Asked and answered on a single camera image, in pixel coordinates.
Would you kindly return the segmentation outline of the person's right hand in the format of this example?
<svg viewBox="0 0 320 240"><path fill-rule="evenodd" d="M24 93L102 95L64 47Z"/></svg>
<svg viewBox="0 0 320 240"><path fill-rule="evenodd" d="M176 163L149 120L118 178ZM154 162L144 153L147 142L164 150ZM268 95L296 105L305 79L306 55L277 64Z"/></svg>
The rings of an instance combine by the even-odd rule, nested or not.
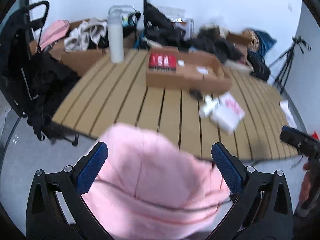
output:
<svg viewBox="0 0 320 240"><path fill-rule="evenodd" d="M312 167L310 162L303 165L303 170L305 171L305 176L302 181L299 194L300 202L305 202L308 199L315 176L315 169Z"/></svg>

